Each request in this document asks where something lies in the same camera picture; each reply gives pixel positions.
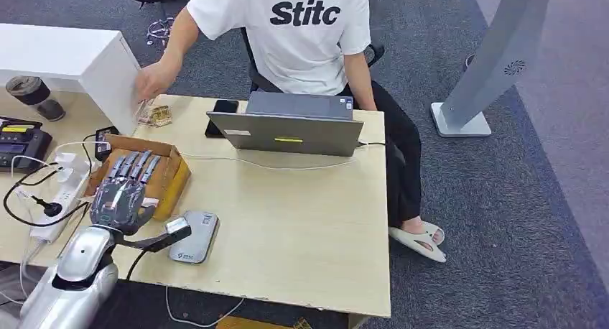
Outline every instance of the smartphone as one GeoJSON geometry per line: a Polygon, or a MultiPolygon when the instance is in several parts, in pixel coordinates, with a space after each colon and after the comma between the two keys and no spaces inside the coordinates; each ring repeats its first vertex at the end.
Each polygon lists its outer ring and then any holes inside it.
{"type": "MultiPolygon", "coordinates": [[[[239,107],[238,101],[225,101],[224,99],[218,99],[215,101],[213,112],[232,112],[236,113],[239,107]]],[[[208,127],[205,130],[207,137],[224,137],[220,129],[212,121],[209,121],[208,127]]]]}

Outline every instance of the power strip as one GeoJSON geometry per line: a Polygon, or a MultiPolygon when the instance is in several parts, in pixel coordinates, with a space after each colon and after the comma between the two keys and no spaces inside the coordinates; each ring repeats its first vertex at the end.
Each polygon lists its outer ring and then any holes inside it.
{"type": "MultiPolygon", "coordinates": [[[[61,213],[54,217],[49,217],[42,214],[39,218],[34,220],[35,223],[47,224],[57,221],[58,219],[65,216],[66,213],[73,210],[78,204],[78,199],[83,196],[85,189],[88,184],[88,163],[81,160],[75,154],[72,153],[60,153],[62,156],[58,156],[57,159],[60,165],[64,167],[66,176],[62,177],[59,184],[61,188],[53,198],[51,202],[59,203],[62,206],[61,213]]],[[[60,221],[55,225],[47,227],[34,227],[30,236],[39,240],[43,240],[51,244],[54,242],[59,235],[63,232],[63,229],[68,224],[68,219],[60,221]]]]}

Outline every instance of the stool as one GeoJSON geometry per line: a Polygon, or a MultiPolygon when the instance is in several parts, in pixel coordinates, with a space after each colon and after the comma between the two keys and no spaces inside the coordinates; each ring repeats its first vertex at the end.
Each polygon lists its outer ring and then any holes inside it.
{"type": "Polygon", "coordinates": [[[162,18],[153,22],[148,26],[146,38],[148,42],[146,44],[152,45],[153,39],[160,39],[163,43],[163,46],[167,43],[169,39],[169,34],[171,32],[171,28],[173,25],[173,21],[175,20],[172,17],[168,17],[165,12],[165,7],[163,6],[163,2],[165,0],[135,0],[141,3],[139,8],[142,8],[145,4],[153,4],[155,2],[159,3],[159,7],[161,8],[162,18]]]}

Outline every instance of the robotic arm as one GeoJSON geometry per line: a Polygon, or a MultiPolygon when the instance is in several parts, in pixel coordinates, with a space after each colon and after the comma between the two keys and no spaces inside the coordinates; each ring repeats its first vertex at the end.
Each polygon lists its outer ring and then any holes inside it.
{"type": "Polygon", "coordinates": [[[157,252],[190,235],[187,221],[178,218],[165,225],[161,236],[142,241],[125,239],[147,223],[156,209],[141,208],[141,204],[158,156],[138,179],[151,154],[143,153],[129,176],[139,153],[118,159],[93,200],[93,225],[78,231],[57,262],[47,269],[23,304],[19,328],[87,328],[118,281],[118,268],[112,259],[116,245],[157,252]]]}

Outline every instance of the white t-shirt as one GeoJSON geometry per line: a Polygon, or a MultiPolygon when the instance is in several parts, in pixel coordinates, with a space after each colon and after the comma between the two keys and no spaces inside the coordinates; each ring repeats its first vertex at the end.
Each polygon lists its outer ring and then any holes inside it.
{"type": "Polygon", "coordinates": [[[211,40],[247,28],[258,71],[287,93],[341,92],[343,54],[370,44],[368,0],[190,0],[186,7],[211,40]]]}

